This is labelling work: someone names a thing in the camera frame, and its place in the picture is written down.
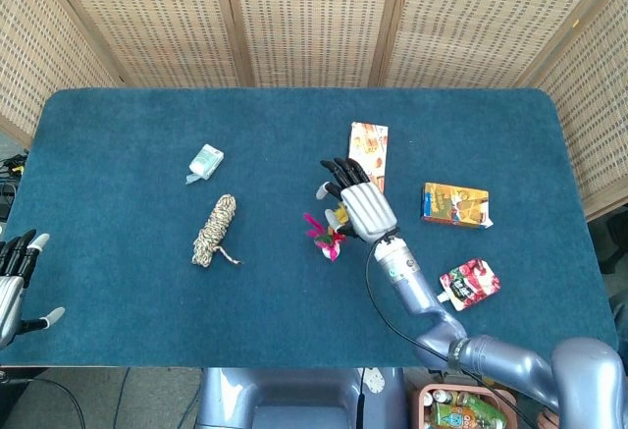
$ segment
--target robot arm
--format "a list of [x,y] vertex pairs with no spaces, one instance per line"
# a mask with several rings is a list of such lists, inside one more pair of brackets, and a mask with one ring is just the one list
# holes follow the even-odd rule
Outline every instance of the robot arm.
[[64,308],[56,308],[47,316],[22,320],[22,304],[37,256],[50,238],[43,234],[30,242],[35,234],[35,230],[30,230],[22,237],[0,242],[0,349],[16,335],[49,328],[65,312]]
[[417,347],[417,356],[431,368],[463,368],[492,378],[560,414],[561,427],[620,429],[626,409],[623,366],[604,343],[576,339],[556,348],[550,366],[533,351],[489,336],[467,339],[462,325],[438,302],[421,270],[398,235],[396,218],[380,190],[351,159],[322,161],[340,186],[326,183],[327,192],[344,202],[350,224],[338,231],[375,245],[375,258],[391,280],[405,308],[432,318],[433,326],[416,338],[445,362]]

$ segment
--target black cable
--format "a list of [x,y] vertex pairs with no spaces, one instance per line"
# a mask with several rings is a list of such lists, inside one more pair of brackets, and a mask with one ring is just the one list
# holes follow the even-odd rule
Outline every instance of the black cable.
[[[388,238],[389,238],[389,236],[384,236],[384,237],[380,238],[379,240],[375,241],[373,243],[373,246],[371,247],[371,250],[369,251],[368,258],[366,259],[366,267],[365,267],[365,270],[364,270],[364,276],[365,276],[365,280],[366,280],[366,290],[369,293],[369,297],[371,298],[371,302],[373,303],[373,307],[377,311],[377,314],[380,315],[380,318],[382,318],[382,321],[384,321],[386,323],[386,325],[391,329],[391,331],[393,331],[399,337],[401,337],[405,341],[411,343],[413,346],[416,346],[417,348],[422,349],[425,352],[430,353],[434,357],[437,357],[437,358],[441,359],[444,362],[448,362],[449,359],[448,359],[447,356],[442,355],[440,352],[438,352],[438,351],[436,351],[434,349],[431,349],[431,348],[429,348],[428,346],[426,346],[426,345],[424,345],[422,343],[419,343],[419,342],[415,341],[414,339],[412,339],[407,334],[403,333],[402,331],[399,331],[395,327],[395,325],[393,323],[391,323],[391,321],[389,321],[386,316],[384,316],[384,313],[382,313],[382,311],[380,310],[379,306],[377,305],[377,302],[375,301],[375,297],[373,296],[373,290],[371,289],[371,281],[370,281],[370,278],[369,278],[369,270],[370,270],[370,266],[371,266],[371,258],[373,257],[373,253],[375,252],[375,248],[377,247],[377,245],[381,241],[387,240]],[[512,409],[521,419],[523,419],[525,421],[525,423],[528,426],[530,426],[530,429],[536,429],[537,425],[534,422],[532,422],[532,420],[530,420],[530,418],[528,416],[524,415],[523,412],[521,412],[517,406],[515,406],[512,402],[507,400],[500,392],[498,392],[497,390],[493,389],[491,386],[487,385],[487,383],[485,383],[484,380],[482,380],[482,378],[480,376],[477,376],[473,372],[465,370],[464,368],[460,368],[460,372],[462,372],[464,375],[466,375],[468,377],[471,377],[473,380],[475,380],[475,382],[478,385],[486,388],[491,393],[493,393],[493,395],[495,395],[497,398],[499,398],[504,404],[506,404],[510,409]]]
[[189,404],[187,405],[187,408],[185,409],[185,412],[183,413],[183,416],[181,416],[181,421],[179,421],[179,424],[177,425],[177,429],[182,429],[183,424],[185,423],[185,420],[191,413],[192,408],[194,407],[194,404],[196,403],[196,400],[198,400],[198,395],[200,395],[200,383],[198,384],[198,388],[196,389],[196,393],[194,394],[192,401],[189,402]]
[[357,397],[357,410],[355,414],[355,429],[364,428],[364,373],[366,367],[362,368],[362,376],[360,377],[360,396]]
[[114,414],[114,429],[118,425],[118,414],[120,414],[120,403],[122,401],[122,393],[125,390],[125,385],[127,384],[127,379],[129,378],[129,372],[131,372],[131,368],[127,367],[127,371],[125,372],[125,377],[122,379],[122,384],[120,385],[120,392],[118,393],[118,403],[116,404],[116,412]]
[[52,385],[53,387],[57,387],[59,390],[64,392],[66,395],[68,395],[68,397],[72,401],[72,404],[75,407],[75,410],[77,411],[78,420],[80,421],[80,429],[85,429],[85,418],[82,415],[82,409],[80,409],[79,402],[77,401],[77,399],[75,398],[75,396],[72,394],[72,392],[70,390],[68,390],[66,387],[64,387],[60,383],[55,382],[54,380],[48,380],[47,378],[38,378],[38,377],[37,378],[24,378],[24,379],[21,378],[21,379],[15,380],[15,381],[9,380],[7,383],[10,384],[10,385],[15,385],[15,384],[23,383],[24,381],[26,381],[26,382],[41,382],[41,383],[45,383],[47,385]]

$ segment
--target juice box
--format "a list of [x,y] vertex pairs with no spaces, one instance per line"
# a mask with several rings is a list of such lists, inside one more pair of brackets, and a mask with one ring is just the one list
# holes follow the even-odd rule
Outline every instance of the juice box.
[[425,221],[471,228],[493,225],[486,190],[432,182],[423,186],[422,217]]
[[349,157],[357,161],[377,187],[384,192],[386,152],[389,127],[353,122],[349,141]]

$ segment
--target coiled rope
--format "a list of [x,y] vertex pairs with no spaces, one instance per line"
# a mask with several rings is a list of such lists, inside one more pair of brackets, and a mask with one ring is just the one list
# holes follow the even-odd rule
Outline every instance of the coiled rope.
[[236,214],[236,199],[232,195],[223,195],[216,202],[216,206],[209,215],[205,226],[198,232],[198,238],[194,241],[194,255],[192,264],[209,267],[214,252],[219,250],[232,264],[241,264],[233,259],[220,246],[220,241],[225,237],[227,227]]

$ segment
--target wicker panel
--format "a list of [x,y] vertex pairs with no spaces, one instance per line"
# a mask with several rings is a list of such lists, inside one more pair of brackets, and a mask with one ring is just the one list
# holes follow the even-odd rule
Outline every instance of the wicker panel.
[[256,84],[367,84],[385,0],[240,2]]
[[610,0],[539,82],[583,199],[628,176],[628,0]]
[[57,89],[115,85],[57,0],[0,0],[0,114],[27,143]]
[[385,85],[513,85],[577,3],[406,0]]
[[73,0],[139,85],[238,85],[218,0]]

